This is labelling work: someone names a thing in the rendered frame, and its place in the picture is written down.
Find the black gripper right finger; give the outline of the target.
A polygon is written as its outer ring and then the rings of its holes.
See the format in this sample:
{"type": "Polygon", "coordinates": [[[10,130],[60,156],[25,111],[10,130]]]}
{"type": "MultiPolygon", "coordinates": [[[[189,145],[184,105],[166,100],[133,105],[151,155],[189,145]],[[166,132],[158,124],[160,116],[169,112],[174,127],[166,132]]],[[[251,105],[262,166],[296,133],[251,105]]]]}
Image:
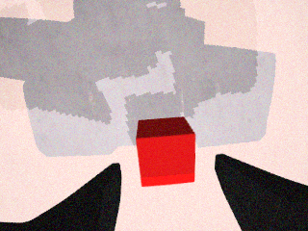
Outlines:
{"type": "Polygon", "coordinates": [[[242,231],[308,231],[308,186],[216,154],[223,196],[242,231]]]}

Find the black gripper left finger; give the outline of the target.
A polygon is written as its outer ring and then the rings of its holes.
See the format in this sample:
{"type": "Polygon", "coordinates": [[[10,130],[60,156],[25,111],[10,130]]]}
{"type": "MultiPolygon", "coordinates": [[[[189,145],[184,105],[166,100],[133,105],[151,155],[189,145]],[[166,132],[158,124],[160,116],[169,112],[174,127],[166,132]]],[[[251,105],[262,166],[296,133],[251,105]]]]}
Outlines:
{"type": "Polygon", "coordinates": [[[120,188],[120,163],[112,163],[49,211],[27,222],[0,222],[0,231],[115,231],[120,188]]]}

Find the red cube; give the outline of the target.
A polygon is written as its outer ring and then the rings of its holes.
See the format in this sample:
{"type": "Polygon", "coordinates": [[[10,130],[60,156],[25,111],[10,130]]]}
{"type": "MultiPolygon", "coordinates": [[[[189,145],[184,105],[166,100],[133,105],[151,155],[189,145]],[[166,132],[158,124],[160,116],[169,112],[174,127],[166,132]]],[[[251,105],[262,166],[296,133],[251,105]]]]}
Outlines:
{"type": "Polygon", "coordinates": [[[139,120],[141,187],[195,182],[195,135],[184,116],[139,120]]]}

